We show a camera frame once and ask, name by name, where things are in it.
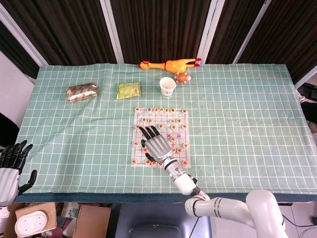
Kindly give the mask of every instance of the wall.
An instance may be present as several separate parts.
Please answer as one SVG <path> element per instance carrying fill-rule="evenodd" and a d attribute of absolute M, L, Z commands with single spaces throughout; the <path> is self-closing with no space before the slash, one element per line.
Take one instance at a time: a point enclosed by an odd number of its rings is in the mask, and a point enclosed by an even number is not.
<path fill-rule="evenodd" d="M 33 90 L 24 74 L 0 52 L 0 112 L 21 126 Z"/>

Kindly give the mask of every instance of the black curtain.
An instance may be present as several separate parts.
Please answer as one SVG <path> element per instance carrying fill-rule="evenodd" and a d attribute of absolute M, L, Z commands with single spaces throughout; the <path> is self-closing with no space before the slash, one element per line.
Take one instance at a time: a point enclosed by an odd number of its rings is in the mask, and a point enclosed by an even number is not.
<path fill-rule="evenodd" d="M 0 125 L 0 145 L 3 147 L 14 145 L 19 133 L 18 126 L 2 113 L 0 113 Z"/>
<path fill-rule="evenodd" d="M 273 0 L 239 63 L 284 63 L 298 82 L 317 65 L 317 1 Z"/>
<path fill-rule="evenodd" d="M 210 0 L 111 0 L 125 63 L 195 58 Z"/>
<path fill-rule="evenodd" d="M 39 66 L 0 21 L 0 51 L 23 73 L 36 79 Z"/>
<path fill-rule="evenodd" d="M 264 0 L 226 0 L 206 63 L 232 63 Z"/>
<path fill-rule="evenodd" d="M 99 0 L 0 0 L 53 65 L 116 63 Z"/>

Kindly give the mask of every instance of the paper cup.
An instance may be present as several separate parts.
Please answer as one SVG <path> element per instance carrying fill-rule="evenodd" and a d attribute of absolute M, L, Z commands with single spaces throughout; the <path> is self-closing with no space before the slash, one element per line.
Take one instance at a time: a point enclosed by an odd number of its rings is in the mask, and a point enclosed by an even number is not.
<path fill-rule="evenodd" d="M 176 83 L 169 77 L 164 77 L 159 81 L 160 89 L 164 97 L 170 97 L 176 88 Z"/>

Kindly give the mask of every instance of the yellow rubber chicken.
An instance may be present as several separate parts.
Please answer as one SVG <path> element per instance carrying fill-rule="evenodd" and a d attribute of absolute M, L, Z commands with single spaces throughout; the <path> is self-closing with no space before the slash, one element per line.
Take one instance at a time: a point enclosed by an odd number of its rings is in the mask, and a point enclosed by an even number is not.
<path fill-rule="evenodd" d="M 179 60 L 169 60 L 165 63 L 150 63 L 148 61 L 142 61 L 138 66 L 141 69 L 149 69 L 149 68 L 160 68 L 172 73 L 185 73 L 186 69 L 189 67 L 199 67 L 199 62 L 201 58 L 195 59 L 179 59 Z"/>

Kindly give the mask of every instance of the grid-patterned tablecloth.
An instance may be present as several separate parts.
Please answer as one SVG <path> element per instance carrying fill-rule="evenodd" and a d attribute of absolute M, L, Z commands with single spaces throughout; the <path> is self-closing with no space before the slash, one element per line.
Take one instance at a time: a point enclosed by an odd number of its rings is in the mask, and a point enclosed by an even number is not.
<path fill-rule="evenodd" d="M 173 75 L 129 64 L 42 66 L 18 136 L 34 147 L 21 177 L 28 192 L 179 192 L 166 172 L 131 167 L 134 109 L 187 108 L 192 167 L 205 192 L 317 194 L 317 150 L 284 65 L 203 65 L 161 96 Z M 76 103 L 66 88 L 96 82 L 100 94 Z M 141 83 L 138 98 L 116 100 L 117 85 Z"/>

